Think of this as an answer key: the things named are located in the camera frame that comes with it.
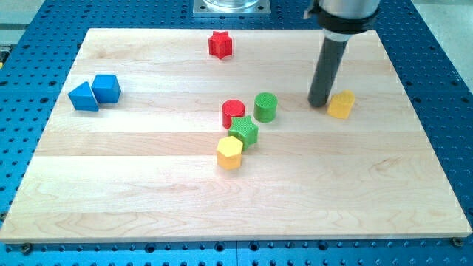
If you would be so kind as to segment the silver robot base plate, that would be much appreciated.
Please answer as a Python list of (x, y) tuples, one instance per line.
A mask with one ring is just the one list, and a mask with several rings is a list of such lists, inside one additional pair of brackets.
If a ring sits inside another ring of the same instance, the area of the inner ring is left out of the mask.
[(270, 0), (193, 0), (193, 14), (198, 16), (269, 15), (271, 14)]

